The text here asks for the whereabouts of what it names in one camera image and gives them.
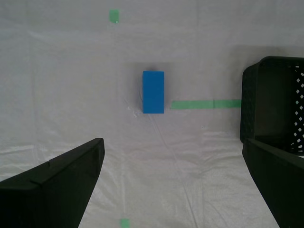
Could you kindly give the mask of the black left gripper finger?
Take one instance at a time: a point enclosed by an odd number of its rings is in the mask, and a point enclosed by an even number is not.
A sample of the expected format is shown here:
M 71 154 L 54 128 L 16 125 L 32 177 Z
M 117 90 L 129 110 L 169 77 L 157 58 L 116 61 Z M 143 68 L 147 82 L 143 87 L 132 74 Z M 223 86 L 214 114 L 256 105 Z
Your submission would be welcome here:
M 77 228 L 100 175 L 104 140 L 95 138 L 0 183 L 2 228 Z
M 243 143 L 243 158 L 281 228 L 304 226 L 304 160 L 254 139 Z

